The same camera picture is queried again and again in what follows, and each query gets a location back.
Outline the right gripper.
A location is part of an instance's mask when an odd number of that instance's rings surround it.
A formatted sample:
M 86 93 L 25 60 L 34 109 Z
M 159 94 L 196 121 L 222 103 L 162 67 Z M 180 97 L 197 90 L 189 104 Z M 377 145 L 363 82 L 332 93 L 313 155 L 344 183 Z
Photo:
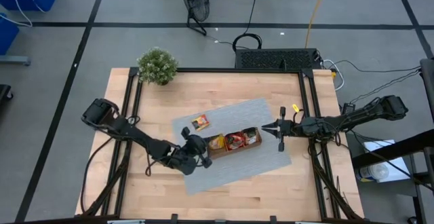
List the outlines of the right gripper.
M 307 137 L 306 134 L 302 131 L 301 122 L 296 123 L 292 120 L 286 120 L 285 112 L 286 108 L 280 107 L 280 118 L 276 122 L 261 126 L 261 128 L 268 128 L 263 129 L 263 131 L 268 132 L 269 134 L 272 134 L 275 138 L 279 139 L 279 152 L 283 152 L 285 149 L 283 139 L 285 136 Z

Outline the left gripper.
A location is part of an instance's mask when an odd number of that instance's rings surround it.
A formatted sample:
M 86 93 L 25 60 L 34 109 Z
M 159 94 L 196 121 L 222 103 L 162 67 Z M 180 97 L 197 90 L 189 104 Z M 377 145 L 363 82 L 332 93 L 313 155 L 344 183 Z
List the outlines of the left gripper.
M 207 149 L 207 143 L 211 137 L 200 137 L 191 134 L 187 127 L 181 132 L 182 137 L 186 140 L 185 145 L 177 148 L 170 156 L 169 167 L 183 173 L 184 175 L 192 174 L 196 168 L 209 168 L 212 160 L 209 156 L 213 155 L 212 149 Z

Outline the orange tea packet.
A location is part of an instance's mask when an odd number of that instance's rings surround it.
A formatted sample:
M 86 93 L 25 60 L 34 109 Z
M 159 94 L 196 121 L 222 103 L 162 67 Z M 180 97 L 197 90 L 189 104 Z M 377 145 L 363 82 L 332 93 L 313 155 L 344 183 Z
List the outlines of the orange tea packet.
M 225 148 L 224 135 L 223 134 L 218 134 L 216 136 L 213 136 L 210 139 L 210 141 L 208 143 L 208 146 L 212 150 L 224 149 Z
M 196 131 L 201 131 L 210 125 L 206 114 L 202 114 L 192 120 L 192 125 Z

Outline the tan vanilla tea packet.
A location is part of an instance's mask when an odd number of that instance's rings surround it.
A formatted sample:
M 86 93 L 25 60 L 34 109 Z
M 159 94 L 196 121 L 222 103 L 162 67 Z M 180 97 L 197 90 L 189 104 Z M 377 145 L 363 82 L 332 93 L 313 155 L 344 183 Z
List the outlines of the tan vanilla tea packet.
M 242 132 L 245 138 L 245 145 L 252 145 L 258 141 L 256 128 L 246 128 Z

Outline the wooden tea box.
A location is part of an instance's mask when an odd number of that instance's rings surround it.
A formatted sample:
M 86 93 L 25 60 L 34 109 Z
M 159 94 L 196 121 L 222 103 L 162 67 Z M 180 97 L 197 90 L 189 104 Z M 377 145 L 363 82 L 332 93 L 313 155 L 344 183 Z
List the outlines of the wooden tea box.
M 227 149 L 226 143 L 225 143 L 225 148 L 224 149 L 213 150 L 213 155 L 211 155 L 209 157 L 212 160 L 214 160 L 214 159 L 217 159 L 219 157 L 228 156 L 228 155 L 231 155 L 231 154 L 234 154 L 234 153 L 239 153 L 239 152 L 245 151 L 247 149 L 251 149 L 251 148 L 260 146 L 262 144 L 262 137 L 261 137 L 261 135 L 260 135 L 260 133 L 258 131 L 258 128 L 257 127 L 251 127 L 251 128 L 256 128 L 256 132 L 257 132 L 257 136 L 258 136 L 258 141 L 256 143 L 254 143 L 252 145 L 244 145 L 243 147 L 240 147 L 238 149 L 234 149 L 234 150 L 231 150 L 231 151 L 229 151 Z

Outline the red strawberry tea packet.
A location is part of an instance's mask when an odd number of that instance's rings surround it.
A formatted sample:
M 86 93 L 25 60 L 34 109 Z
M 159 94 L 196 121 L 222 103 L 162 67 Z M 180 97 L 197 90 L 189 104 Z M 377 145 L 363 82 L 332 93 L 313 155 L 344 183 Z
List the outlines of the red strawberry tea packet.
M 245 145 L 245 138 L 241 132 L 227 134 L 225 136 L 226 147 L 229 151 L 238 149 Z

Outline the grey woven placemat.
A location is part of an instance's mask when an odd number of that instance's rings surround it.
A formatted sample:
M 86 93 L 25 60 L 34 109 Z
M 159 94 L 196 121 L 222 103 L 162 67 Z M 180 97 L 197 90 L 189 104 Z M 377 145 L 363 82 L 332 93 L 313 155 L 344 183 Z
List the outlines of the grey woven placemat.
M 198 116 L 197 114 L 173 119 L 174 142 L 181 146 L 185 144 L 185 140 L 181 136 L 181 131 L 185 127 L 189 128 L 191 133 L 206 138 L 251 127 L 260 129 L 261 126 L 275 121 L 267 101 L 263 98 L 205 111 L 203 114 L 206 115 L 210 125 L 200 132 L 196 131 L 192 125 L 192 120 Z M 262 138 L 262 143 L 259 146 L 219 157 L 212 161 L 209 168 L 196 168 L 194 173 L 185 176 L 187 194 L 195 195 L 292 163 L 288 150 L 278 151 L 279 140 L 277 138 L 262 130 L 259 131 L 259 134 Z

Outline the black computer tower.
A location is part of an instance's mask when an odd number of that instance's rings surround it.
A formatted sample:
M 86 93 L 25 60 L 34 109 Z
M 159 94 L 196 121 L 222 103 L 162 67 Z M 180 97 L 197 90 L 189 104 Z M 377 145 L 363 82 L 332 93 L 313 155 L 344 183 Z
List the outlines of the black computer tower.
M 237 50 L 236 69 L 320 69 L 323 61 L 315 48 Z

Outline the green potted plant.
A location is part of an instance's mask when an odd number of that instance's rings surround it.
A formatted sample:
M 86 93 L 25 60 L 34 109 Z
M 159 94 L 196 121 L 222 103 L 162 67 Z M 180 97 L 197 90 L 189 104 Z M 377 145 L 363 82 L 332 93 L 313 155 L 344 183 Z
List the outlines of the green potted plant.
M 168 51 L 157 47 L 143 53 L 137 63 L 139 80 L 159 86 L 171 82 L 178 68 L 178 61 Z

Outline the white box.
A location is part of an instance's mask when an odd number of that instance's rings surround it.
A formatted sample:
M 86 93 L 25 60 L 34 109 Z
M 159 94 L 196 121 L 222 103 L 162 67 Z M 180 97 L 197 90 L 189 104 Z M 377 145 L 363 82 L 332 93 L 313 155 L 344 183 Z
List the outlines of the white box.
M 375 151 L 377 149 L 392 145 L 394 143 L 394 140 L 365 142 L 365 152 L 369 153 L 370 151 Z M 395 158 L 394 160 L 389 160 L 389 163 L 383 162 L 383 164 L 389 169 L 389 176 L 385 180 L 377 183 L 410 179 L 410 171 L 408 170 L 402 157 Z

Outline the white wipes canister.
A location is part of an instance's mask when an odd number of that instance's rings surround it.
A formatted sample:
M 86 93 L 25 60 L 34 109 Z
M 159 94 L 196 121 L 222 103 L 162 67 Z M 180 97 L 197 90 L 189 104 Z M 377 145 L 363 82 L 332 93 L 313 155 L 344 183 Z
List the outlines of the white wipes canister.
M 374 164 L 355 170 L 355 176 L 361 182 L 381 182 L 389 176 L 389 169 L 383 164 Z

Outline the black side table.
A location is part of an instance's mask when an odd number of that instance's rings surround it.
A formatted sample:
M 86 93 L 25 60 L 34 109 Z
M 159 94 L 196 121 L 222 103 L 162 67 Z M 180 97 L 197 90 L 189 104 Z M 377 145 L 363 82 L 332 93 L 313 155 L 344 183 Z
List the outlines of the black side table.
M 434 122 L 434 57 L 420 61 L 421 77 L 429 103 L 430 114 Z M 428 224 L 422 207 L 419 187 L 426 184 L 434 195 L 434 128 L 422 132 L 392 145 L 369 151 L 354 158 L 354 167 L 361 168 L 377 163 L 391 162 L 398 157 L 423 152 L 427 170 L 410 175 L 415 185 L 413 197 L 415 216 L 409 218 L 410 224 Z

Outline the grey cart base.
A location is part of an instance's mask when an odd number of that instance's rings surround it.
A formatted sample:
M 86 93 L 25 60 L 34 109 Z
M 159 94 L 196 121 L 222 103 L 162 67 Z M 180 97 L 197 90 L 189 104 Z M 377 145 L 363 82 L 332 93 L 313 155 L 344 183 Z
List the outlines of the grey cart base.
M 0 56 L 0 64 L 22 64 L 24 66 L 30 66 L 31 61 L 28 56 Z

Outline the black caster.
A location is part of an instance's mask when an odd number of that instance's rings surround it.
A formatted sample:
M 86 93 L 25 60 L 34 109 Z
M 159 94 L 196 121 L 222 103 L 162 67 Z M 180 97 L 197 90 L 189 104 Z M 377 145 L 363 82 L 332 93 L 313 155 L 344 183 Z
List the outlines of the black caster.
M 14 97 L 11 88 L 9 85 L 0 84 L 0 101 L 11 100 Z

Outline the black aluminium table frame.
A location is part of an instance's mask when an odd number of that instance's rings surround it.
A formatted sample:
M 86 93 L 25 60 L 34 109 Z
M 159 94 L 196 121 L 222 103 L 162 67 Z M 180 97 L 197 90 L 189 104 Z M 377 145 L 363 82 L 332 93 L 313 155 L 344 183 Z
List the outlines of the black aluminium table frame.
M 105 98 L 121 107 L 129 78 L 127 68 L 114 68 L 108 79 Z M 321 115 L 338 115 L 338 100 L 332 76 L 327 70 L 314 70 L 315 87 Z M 244 100 L 265 98 L 273 114 L 280 106 L 301 107 L 297 74 L 253 73 L 232 69 L 183 69 L 166 86 L 147 85 L 142 96 L 137 126 L 152 137 L 175 142 L 171 122 L 183 117 L 232 105 Z M 113 147 L 111 141 L 95 156 L 87 174 L 85 209 L 106 185 Z M 183 175 L 160 164 L 152 167 L 152 176 L 144 174 L 146 152 L 132 145 L 129 172 L 125 184 L 120 217 L 125 219 L 227 220 L 227 221 L 320 221 L 312 163 L 307 154 L 308 140 L 286 138 L 285 150 L 292 164 L 195 195 L 187 195 Z M 340 179 L 340 190 L 351 208 L 364 216 L 351 156 L 343 146 L 328 144 L 334 180 Z

